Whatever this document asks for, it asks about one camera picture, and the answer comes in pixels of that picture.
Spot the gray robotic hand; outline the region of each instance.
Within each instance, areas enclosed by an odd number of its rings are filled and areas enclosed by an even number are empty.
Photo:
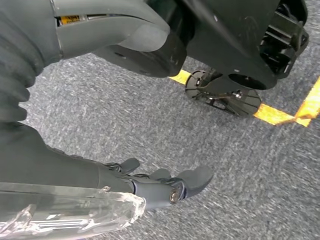
[[[212,178],[199,167],[171,177],[165,169],[129,175],[122,164],[67,156],[46,146],[35,129],[19,123],[19,102],[50,64],[109,45],[140,52],[163,46],[170,27],[143,0],[0,1],[0,182],[67,186],[132,193],[159,208],[200,193]]]

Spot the clear plastic cover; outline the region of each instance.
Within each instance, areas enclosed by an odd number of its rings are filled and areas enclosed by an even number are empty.
[[[146,200],[103,189],[0,183],[0,240],[77,240],[126,228]]]

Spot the bolt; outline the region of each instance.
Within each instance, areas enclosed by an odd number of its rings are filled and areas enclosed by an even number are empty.
[[[199,84],[200,84],[200,79],[198,78],[198,79],[196,81],[195,86],[196,86],[196,87],[198,87]]]
[[[173,189],[170,194],[170,203],[176,204],[179,200],[179,191],[177,189]]]
[[[236,99],[242,98],[242,92],[241,91],[232,92],[232,94],[235,96]]]

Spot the gray carpet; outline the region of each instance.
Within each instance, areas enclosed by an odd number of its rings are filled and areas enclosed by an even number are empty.
[[[320,1],[306,3],[309,47],[290,77],[261,92],[265,103],[294,115],[320,76]],[[189,58],[183,68],[201,67]],[[67,154],[103,163],[137,157],[140,173],[214,172],[202,194],[96,239],[320,239],[320,118],[306,128],[234,117],[192,101],[168,78],[92,54],[46,68],[23,105],[26,123]]]

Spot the yellow label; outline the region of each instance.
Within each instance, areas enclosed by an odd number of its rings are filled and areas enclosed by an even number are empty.
[[[80,17],[78,15],[74,15],[74,16],[62,16],[61,17],[61,23],[63,25],[65,24],[72,24],[72,23],[75,23],[75,22],[80,22]]]

